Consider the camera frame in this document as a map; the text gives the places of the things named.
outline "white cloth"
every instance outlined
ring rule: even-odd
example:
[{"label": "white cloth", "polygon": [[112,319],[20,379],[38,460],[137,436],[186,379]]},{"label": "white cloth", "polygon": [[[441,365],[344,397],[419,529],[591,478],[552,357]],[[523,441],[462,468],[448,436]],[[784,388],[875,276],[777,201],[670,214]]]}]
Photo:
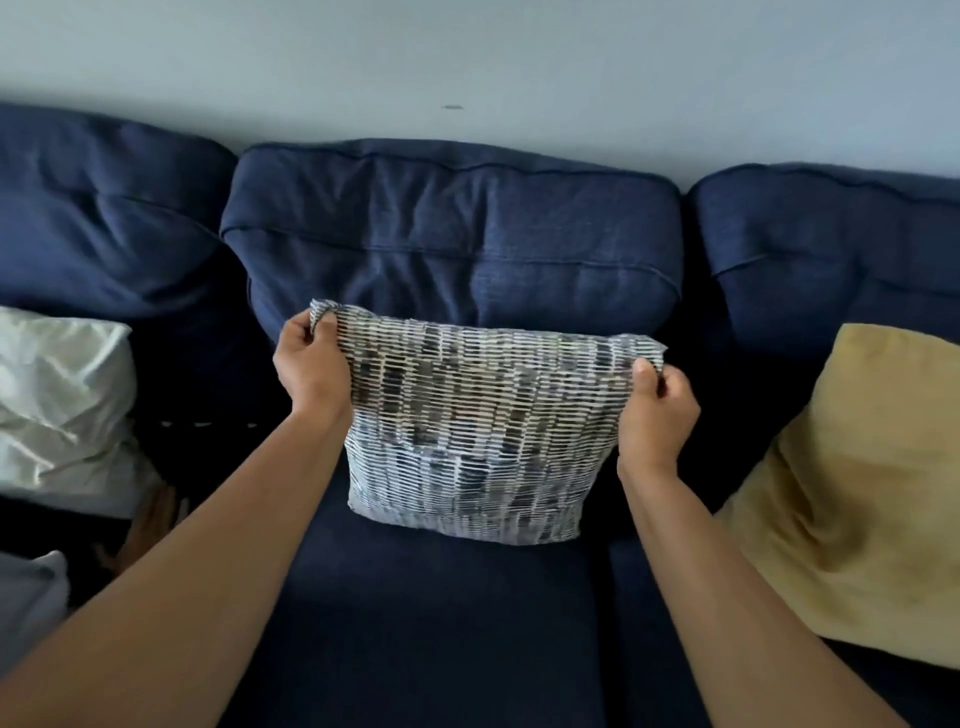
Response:
[{"label": "white cloth", "polygon": [[0,553],[0,676],[66,618],[69,593],[59,551],[33,561]]},{"label": "white cloth", "polygon": [[136,397],[123,324],[0,306],[0,494],[130,518],[156,471],[127,415]]}]

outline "yellow pillow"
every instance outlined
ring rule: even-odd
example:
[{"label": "yellow pillow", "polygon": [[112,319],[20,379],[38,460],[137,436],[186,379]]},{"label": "yellow pillow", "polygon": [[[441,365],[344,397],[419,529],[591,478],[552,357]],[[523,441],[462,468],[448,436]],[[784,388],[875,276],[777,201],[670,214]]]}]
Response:
[{"label": "yellow pillow", "polygon": [[818,635],[960,667],[960,347],[844,326],[717,518]]}]

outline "couch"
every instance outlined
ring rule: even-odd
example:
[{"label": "couch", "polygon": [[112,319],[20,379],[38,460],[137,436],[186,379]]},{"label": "couch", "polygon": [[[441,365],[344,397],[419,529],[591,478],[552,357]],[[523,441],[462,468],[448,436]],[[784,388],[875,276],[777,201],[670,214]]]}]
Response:
[{"label": "couch", "polygon": [[[270,354],[311,298],[443,323],[656,335],[703,417],[684,479],[718,508],[808,398],[848,321],[960,342],[960,181],[748,164],[669,180],[474,144],[219,144],[0,105],[0,305],[132,326],[134,415],[202,499],[289,407]],[[224,726],[707,726],[612,462],[574,542],[367,521],[342,463]],[[124,524],[0,500],[0,550]],[[916,726],[960,673],[831,647]]]}]

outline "black and white pillow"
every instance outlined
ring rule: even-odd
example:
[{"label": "black and white pillow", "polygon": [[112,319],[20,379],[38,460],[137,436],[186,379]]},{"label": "black and white pillow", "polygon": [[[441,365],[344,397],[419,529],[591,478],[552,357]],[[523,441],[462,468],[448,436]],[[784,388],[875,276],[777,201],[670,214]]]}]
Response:
[{"label": "black and white pillow", "polygon": [[352,375],[350,508],[370,519],[517,546],[579,535],[584,499],[616,444],[634,334],[470,328],[332,301]]}]

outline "white wall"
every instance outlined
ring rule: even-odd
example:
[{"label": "white wall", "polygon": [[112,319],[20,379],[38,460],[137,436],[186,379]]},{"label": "white wall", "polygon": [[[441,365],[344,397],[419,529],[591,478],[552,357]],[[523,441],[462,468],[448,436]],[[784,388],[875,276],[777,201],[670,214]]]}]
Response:
[{"label": "white wall", "polygon": [[750,160],[960,176],[958,91],[958,0],[0,0],[0,99],[233,147],[443,137],[683,184]]}]

